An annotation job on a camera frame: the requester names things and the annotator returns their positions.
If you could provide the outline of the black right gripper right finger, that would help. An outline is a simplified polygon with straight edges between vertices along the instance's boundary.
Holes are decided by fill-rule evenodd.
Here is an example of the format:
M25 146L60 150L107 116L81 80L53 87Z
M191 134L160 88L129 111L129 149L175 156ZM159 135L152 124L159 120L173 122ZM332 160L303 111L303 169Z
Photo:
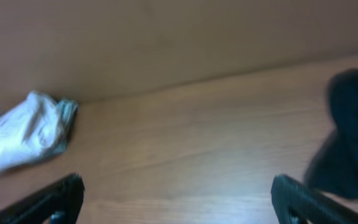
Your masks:
M271 188L279 224L358 224L358 213L287 175L277 175Z

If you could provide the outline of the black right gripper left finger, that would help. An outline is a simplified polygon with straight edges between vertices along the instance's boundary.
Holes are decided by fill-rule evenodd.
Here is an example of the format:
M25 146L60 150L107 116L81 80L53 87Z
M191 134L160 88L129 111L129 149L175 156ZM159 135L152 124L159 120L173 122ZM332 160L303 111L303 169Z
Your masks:
M80 175L70 174L0 210L0 223L75 224L83 204L85 186Z

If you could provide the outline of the beige khaki shorts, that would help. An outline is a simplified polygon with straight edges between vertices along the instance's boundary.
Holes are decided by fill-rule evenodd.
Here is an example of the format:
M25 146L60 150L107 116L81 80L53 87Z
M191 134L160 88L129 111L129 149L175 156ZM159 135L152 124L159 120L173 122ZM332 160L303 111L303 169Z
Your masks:
M56 101L44 93L30 92L0 117L0 172L41 159L63 133Z

